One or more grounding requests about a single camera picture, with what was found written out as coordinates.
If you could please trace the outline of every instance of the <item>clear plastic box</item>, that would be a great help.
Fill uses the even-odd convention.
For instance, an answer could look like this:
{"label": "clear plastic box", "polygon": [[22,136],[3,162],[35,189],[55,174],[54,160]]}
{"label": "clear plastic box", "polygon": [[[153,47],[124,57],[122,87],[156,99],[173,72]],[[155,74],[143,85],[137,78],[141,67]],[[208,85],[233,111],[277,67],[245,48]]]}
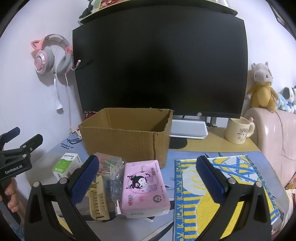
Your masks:
{"label": "clear plastic box", "polygon": [[111,156],[103,153],[95,153],[98,157],[100,165],[98,175],[102,175],[110,180],[116,180],[120,177],[120,170],[123,168],[123,161],[121,157]]}

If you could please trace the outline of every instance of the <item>human hand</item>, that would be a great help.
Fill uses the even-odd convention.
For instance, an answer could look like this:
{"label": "human hand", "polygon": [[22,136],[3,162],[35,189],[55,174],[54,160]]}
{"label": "human hand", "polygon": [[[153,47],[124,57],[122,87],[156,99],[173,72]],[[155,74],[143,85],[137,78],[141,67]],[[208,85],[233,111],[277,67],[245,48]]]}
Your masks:
{"label": "human hand", "polygon": [[17,194],[16,194],[16,188],[17,184],[14,178],[11,179],[10,184],[8,187],[5,189],[5,194],[7,196],[11,195],[10,201],[8,202],[8,208],[13,212],[17,212],[19,209],[19,202],[17,199]]}

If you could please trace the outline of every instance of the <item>blue gripper pad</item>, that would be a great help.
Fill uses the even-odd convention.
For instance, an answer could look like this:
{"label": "blue gripper pad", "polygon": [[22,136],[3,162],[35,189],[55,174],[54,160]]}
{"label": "blue gripper pad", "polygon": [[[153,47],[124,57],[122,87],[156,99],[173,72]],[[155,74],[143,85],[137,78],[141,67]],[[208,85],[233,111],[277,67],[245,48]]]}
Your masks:
{"label": "blue gripper pad", "polygon": [[203,160],[202,157],[198,157],[196,160],[196,170],[200,178],[202,179],[203,183],[205,184],[207,190],[209,191],[214,202],[223,204],[225,202],[224,188],[219,182],[219,180],[216,178],[215,174],[207,166],[205,160]]}
{"label": "blue gripper pad", "polygon": [[71,193],[71,202],[73,205],[81,203],[86,194],[91,182],[96,177],[99,170],[99,159],[91,155],[86,162],[78,169],[76,169],[70,176],[69,185]]}

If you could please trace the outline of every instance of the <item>green label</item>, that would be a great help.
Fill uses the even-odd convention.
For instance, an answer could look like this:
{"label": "green label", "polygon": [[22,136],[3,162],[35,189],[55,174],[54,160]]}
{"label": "green label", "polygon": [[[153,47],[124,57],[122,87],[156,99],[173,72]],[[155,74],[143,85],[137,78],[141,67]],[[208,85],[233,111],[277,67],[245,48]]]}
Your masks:
{"label": "green label", "polygon": [[65,159],[59,160],[59,162],[53,167],[54,172],[65,173],[67,168],[70,166],[72,161],[67,161]]}

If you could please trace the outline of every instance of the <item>black monitor screen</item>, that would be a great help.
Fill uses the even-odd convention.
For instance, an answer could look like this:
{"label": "black monitor screen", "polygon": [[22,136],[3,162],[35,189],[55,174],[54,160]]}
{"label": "black monitor screen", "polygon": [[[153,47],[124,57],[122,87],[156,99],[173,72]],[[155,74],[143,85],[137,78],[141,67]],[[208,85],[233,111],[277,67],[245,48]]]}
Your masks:
{"label": "black monitor screen", "polygon": [[176,115],[239,117],[247,81],[243,20],[199,7],[111,13],[73,31],[84,112],[169,108]]}

